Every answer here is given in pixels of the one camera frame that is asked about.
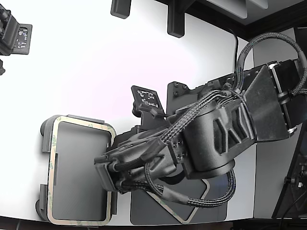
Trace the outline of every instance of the black shelf bracket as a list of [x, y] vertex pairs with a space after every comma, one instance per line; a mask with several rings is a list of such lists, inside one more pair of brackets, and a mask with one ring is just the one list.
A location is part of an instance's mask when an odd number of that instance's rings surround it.
[[[169, 0], [167, 33], [175, 37], [184, 36], [185, 12], [196, 0]], [[131, 0], [112, 0], [111, 14], [126, 19], [130, 15]]]
[[185, 12], [195, 0], [170, 0], [168, 5], [167, 33], [183, 37], [185, 33]]
[[130, 15], [131, 0], [112, 0], [111, 14], [126, 19]]

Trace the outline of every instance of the gray wall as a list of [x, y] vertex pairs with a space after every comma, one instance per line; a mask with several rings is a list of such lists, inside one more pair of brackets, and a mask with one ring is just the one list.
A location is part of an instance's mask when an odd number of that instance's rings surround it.
[[[294, 29], [283, 34], [295, 39]], [[254, 64], [259, 66], [277, 60], [296, 59], [296, 51], [284, 41], [266, 40], [254, 48]], [[269, 143], [260, 143], [256, 151], [255, 218], [271, 218], [283, 187], [294, 154], [301, 126], [293, 137]]]

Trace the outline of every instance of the black mount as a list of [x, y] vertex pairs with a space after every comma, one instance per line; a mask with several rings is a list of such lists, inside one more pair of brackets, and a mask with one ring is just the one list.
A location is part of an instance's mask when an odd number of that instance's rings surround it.
[[167, 115], [156, 91], [135, 85], [131, 87], [131, 90], [134, 97], [132, 113], [141, 118], [141, 125], [136, 125], [130, 131], [117, 135], [114, 139], [114, 144], [107, 151], [116, 149], [118, 144], [128, 140], [135, 134], [169, 126], [169, 122], [165, 120]]
[[[185, 33], [185, 12], [196, 0], [170, 0], [168, 3], [167, 33], [183, 37]], [[131, 0], [112, 0], [111, 14], [126, 19], [130, 15]]]

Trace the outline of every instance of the screw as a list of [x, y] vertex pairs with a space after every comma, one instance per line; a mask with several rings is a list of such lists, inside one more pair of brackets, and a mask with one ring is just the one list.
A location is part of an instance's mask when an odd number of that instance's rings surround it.
[[182, 160], [182, 156], [181, 155], [177, 155], [177, 160], [181, 161]]

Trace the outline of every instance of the wire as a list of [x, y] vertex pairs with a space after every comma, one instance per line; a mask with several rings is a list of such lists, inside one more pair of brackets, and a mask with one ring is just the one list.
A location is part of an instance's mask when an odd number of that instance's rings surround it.
[[213, 90], [204, 95], [193, 107], [184, 113], [169, 129], [167, 129], [161, 136], [161, 140], [166, 145], [178, 135], [190, 122], [197, 117], [202, 109], [210, 102], [216, 99], [226, 98], [226, 92], [220, 90]]
[[299, 196], [299, 198], [298, 199], [296, 199], [290, 206], [289, 206], [289, 208], [284, 212], [284, 214], [283, 214], [283, 216], [282, 216], [282, 218], [281, 218], [281, 220], [280, 220], [280, 223], [279, 223], [279, 229], [280, 230], [282, 230], [283, 229], [283, 219], [284, 219], [284, 217], [287, 215], [287, 213], [290, 211], [290, 209], [306, 194], [306, 192], [307, 192], [307, 188], [306, 188], [306, 186], [304, 186], [305, 187], [305, 192], [302, 194], [302, 195], [300, 195]]
[[238, 49], [239, 49], [239, 39], [238, 39], [238, 36], [235, 34], [235, 32], [228, 28], [228, 30], [234, 35], [235, 37], [235, 40], [236, 40], [236, 46], [235, 46], [235, 61], [234, 61], [234, 72], [236, 71], [236, 61], [237, 61], [237, 56], [238, 56]]
[[307, 79], [307, 59], [306, 56], [304, 54], [304, 52], [302, 51], [301, 47], [291, 38], [289, 38], [288, 36], [284, 35], [284, 34], [279, 34], [279, 33], [275, 33], [275, 32], [270, 32], [270, 33], [265, 33], [265, 34], [261, 34], [257, 37], [255, 37], [254, 39], [252, 39], [245, 47], [244, 49], [241, 51], [239, 58], [237, 60], [237, 65], [236, 65], [236, 84], [234, 85], [234, 88], [238, 88], [239, 91], [242, 91], [243, 88], [243, 70], [244, 70], [244, 63], [245, 63], [245, 59], [247, 57], [247, 55], [249, 54], [249, 52], [251, 51], [251, 49], [259, 42], [267, 40], [267, 39], [279, 39], [279, 40], [283, 40], [286, 43], [290, 44], [298, 53], [299, 56], [299, 60], [302, 62], [303, 65], [303, 69], [304, 69], [304, 74], [302, 79], [300, 80], [300, 82], [295, 86], [294, 89], [292, 89], [290, 91], [291, 94], [293, 94], [294, 96], [296, 96], [300, 89], [303, 87], [306, 79]]
[[[163, 199], [163, 190], [164, 190], [164, 186], [160, 186], [160, 185], [155, 185], [151, 176], [150, 176], [150, 166], [149, 163], [146, 163], [144, 166], [144, 173], [145, 173], [145, 177], [147, 180], [147, 184], [150, 187], [150, 192], [156, 194], [158, 197]], [[180, 193], [173, 193], [172, 190], [168, 189], [168, 191], [170, 192], [171, 196], [174, 198], [172, 200], [172, 202], [175, 203], [179, 203], [179, 204], [185, 204], [185, 205], [189, 205], [189, 206], [193, 206], [193, 207], [206, 207], [206, 208], [210, 208], [210, 207], [217, 207], [220, 205], [223, 205], [224, 203], [228, 202], [235, 194], [236, 191], [236, 177], [235, 177], [235, 173], [233, 170], [231, 170], [230, 172], [227, 173], [227, 178], [228, 178], [228, 191], [220, 198], [217, 199], [213, 199], [213, 200], [204, 200], [204, 199], [197, 199], [197, 198], [191, 198], [191, 197], [187, 197], [183, 194]], [[148, 188], [146, 186], [142, 185], [142, 189], [148, 191]], [[186, 203], [181, 203], [181, 197], [186, 197], [187, 201]]]
[[18, 221], [18, 224], [17, 224], [16, 230], [18, 230], [18, 229], [19, 229], [20, 223], [21, 223], [21, 220], [19, 220], [19, 221]]

